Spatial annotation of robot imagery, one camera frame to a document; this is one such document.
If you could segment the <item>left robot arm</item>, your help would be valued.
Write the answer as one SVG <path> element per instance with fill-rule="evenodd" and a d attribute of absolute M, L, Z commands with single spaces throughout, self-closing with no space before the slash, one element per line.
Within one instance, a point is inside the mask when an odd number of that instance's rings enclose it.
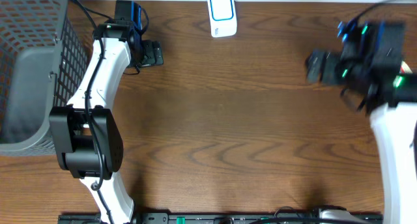
<path fill-rule="evenodd" d="M 61 169 L 88 187 L 100 223 L 136 223 L 135 202 L 122 181 L 121 134 L 113 116 L 115 95 L 125 71 L 164 63 L 159 41 L 144 40 L 149 17 L 135 1 L 118 0 L 115 14 L 93 26 L 93 53 L 75 93 L 49 114 Z"/>

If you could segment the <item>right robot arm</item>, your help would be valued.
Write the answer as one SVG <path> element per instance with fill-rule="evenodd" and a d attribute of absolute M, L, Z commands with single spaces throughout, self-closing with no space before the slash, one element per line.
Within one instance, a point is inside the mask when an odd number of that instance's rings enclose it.
<path fill-rule="evenodd" d="M 310 83 L 362 96 L 382 173 L 384 223 L 416 222 L 416 73 L 403 60 L 405 24 L 341 22 L 340 52 L 315 50 L 306 59 Z"/>

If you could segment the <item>yellow wet wipes pack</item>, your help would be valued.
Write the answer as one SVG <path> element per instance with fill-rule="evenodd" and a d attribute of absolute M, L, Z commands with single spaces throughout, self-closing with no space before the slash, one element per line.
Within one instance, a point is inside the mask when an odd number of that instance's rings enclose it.
<path fill-rule="evenodd" d="M 412 70 L 410 69 L 410 67 L 408 66 L 408 64 L 405 61 L 402 61 L 401 62 L 400 72 L 402 74 L 411 74 L 412 73 Z"/>

